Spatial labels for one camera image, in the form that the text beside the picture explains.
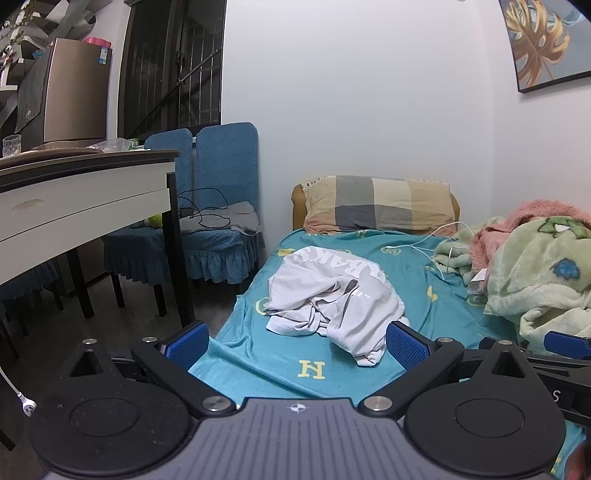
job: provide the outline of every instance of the golden monstera leaf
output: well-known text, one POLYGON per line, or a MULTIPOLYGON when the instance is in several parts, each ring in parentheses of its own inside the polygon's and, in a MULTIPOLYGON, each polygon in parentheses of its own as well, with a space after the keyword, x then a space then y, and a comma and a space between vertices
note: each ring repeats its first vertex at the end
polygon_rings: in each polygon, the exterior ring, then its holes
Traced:
POLYGON ((535 20, 532 18, 528 0, 516 0, 507 6, 505 22, 507 28, 517 35, 511 40, 513 55, 517 63, 526 59, 525 65, 517 72, 519 82, 528 78, 525 87, 536 84, 542 71, 550 73, 546 62, 556 65, 563 57, 569 46, 570 36, 564 34, 562 19, 554 14, 554 25, 548 24, 548 12, 540 0, 529 0, 536 11, 535 20))

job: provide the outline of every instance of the table top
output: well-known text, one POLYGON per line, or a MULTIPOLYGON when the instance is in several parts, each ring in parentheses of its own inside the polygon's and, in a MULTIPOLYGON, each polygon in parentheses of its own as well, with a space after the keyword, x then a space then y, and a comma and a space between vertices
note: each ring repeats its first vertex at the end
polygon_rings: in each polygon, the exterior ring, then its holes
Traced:
POLYGON ((173 162, 176 157, 177 150, 137 150, 77 155, 0 168, 0 193, 91 171, 173 162))

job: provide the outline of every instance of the green blanket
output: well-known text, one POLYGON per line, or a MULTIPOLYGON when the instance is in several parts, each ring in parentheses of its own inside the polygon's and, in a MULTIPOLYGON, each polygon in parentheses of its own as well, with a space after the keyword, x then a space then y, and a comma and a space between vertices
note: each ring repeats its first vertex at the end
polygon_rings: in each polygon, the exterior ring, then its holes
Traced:
POLYGON ((460 275, 464 285, 468 285, 477 273, 472 271, 472 257, 470 256, 470 243, 474 232, 504 220, 503 217, 493 217, 484 223, 472 225, 470 228, 463 228, 435 247, 433 261, 443 273, 460 275))
POLYGON ((550 330, 591 336, 591 231, 571 217, 532 220, 497 250, 485 313, 506 317, 535 353, 550 330))

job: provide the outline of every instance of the drawer handle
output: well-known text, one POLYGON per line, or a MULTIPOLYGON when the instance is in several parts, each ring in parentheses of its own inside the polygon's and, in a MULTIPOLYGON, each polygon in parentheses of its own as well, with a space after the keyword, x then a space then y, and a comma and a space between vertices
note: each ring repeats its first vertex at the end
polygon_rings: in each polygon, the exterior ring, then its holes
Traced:
POLYGON ((41 199, 26 200, 22 203, 19 203, 15 207, 13 207, 10 215, 14 216, 17 213, 22 212, 23 210, 28 210, 28 209, 35 208, 37 206, 41 206, 44 204, 45 204, 45 200, 41 200, 41 199))

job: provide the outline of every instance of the framed painting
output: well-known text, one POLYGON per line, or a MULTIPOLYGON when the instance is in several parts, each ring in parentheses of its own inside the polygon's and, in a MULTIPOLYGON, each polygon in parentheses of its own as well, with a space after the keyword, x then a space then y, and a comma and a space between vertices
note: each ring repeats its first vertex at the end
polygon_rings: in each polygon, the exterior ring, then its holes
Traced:
POLYGON ((499 0, 526 93, 591 76, 591 22, 568 0, 499 0))

